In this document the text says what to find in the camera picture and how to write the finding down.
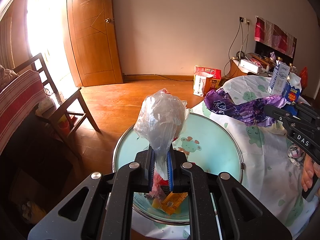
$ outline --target hand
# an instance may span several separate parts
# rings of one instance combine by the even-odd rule
[[[312,187],[312,178],[316,174],[320,178],[320,165],[317,163],[312,163],[311,157],[306,154],[306,158],[303,163],[302,179],[301,185],[303,190],[306,192],[309,188]]]

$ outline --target wooden chair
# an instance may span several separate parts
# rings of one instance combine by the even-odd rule
[[[36,69],[34,62],[36,60],[40,60],[42,67],[40,69]],[[42,82],[43,86],[50,84],[53,94],[50,96],[51,99],[53,99],[55,106],[51,107],[49,110],[45,111],[42,115],[37,115],[37,117],[48,124],[50,124],[55,132],[59,135],[59,137],[62,139],[62,141],[70,148],[70,150],[74,153],[74,155],[79,159],[81,158],[81,155],[78,153],[78,151],[74,148],[72,145],[70,138],[75,133],[75,131],[79,128],[79,126],[82,124],[85,118],[88,118],[89,122],[93,126],[93,128],[100,132],[100,129],[98,128],[95,120],[93,119],[87,104],[85,103],[82,94],[80,92],[81,87],[76,88],[73,91],[64,91],[64,92],[58,92],[57,87],[55,86],[54,82],[52,81],[52,78],[48,72],[47,66],[44,62],[44,59],[42,57],[42,54],[39,53],[38,55],[32,57],[31,59],[27,60],[26,62],[22,63],[21,65],[14,68],[14,71],[16,73],[20,72],[21,70],[25,69],[27,66],[31,65],[32,70],[37,71],[39,73],[44,72],[45,76],[47,77],[47,80]],[[78,99],[79,104],[83,110],[83,113],[76,113],[68,111],[67,108],[76,100]],[[71,118],[71,115],[78,115],[81,116],[81,118],[76,122],[74,125]],[[60,127],[58,126],[59,119],[65,115],[69,125],[70,125],[70,132],[66,136]]]

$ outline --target triangular cutout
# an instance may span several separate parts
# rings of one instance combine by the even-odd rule
[[[89,189],[83,187],[72,199],[70,199],[58,212],[58,215],[71,221],[77,221],[81,207]]]
[[[104,20],[105,19],[104,19],[104,9],[103,9],[102,12],[98,15],[98,17],[94,20],[91,27],[98,30],[99,32],[107,34],[106,23]]]
[[[262,211],[239,188],[233,188],[232,192],[245,222],[262,216]]]

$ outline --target fingernail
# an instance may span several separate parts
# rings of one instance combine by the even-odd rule
[[[308,186],[308,188],[311,188],[312,182],[310,180],[308,180],[308,181],[306,181],[306,185]]]
[[[320,171],[320,165],[318,163],[314,163],[313,168],[318,172]]]
[[[308,175],[309,175],[310,178],[313,177],[313,172],[312,172],[312,171],[307,171],[307,173],[308,173]]]

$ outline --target silver bolt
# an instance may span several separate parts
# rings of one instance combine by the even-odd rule
[[[190,169],[190,168],[192,168],[192,163],[185,162],[185,163],[182,164],[182,167],[185,168],[185,169]]]
[[[220,174],[220,177],[221,177],[221,179],[228,180],[228,179],[230,179],[230,174],[224,172],[224,173]]]
[[[138,168],[139,167],[139,163],[136,163],[136,162],[133,162],[133,163],[130,163],[129,164],[129,167],[131,168],[131,169],[136,169],[136,168]]]
[[[100,172],[94,172],[94,173],[92,173],[91,174],[91,178],[92,179],[98,179],[98,178],[100,178],[101,177],[101,173]]]

